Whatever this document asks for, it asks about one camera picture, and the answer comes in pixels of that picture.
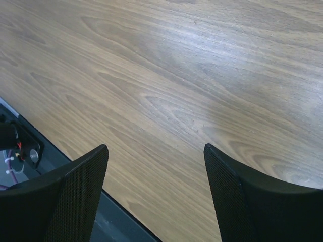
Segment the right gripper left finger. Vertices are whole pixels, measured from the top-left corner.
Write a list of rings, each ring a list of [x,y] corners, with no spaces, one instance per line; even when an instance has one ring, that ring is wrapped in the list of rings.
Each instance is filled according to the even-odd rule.
[[[1,241],[89,241],[109,151],[82,157],[1,191]]]

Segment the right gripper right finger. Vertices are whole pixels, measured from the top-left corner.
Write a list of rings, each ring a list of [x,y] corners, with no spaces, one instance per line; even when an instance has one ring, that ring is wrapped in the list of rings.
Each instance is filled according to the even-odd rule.
[[[322,241],[322,190],[259,172],[212,144],[204,161],[222,241]]]

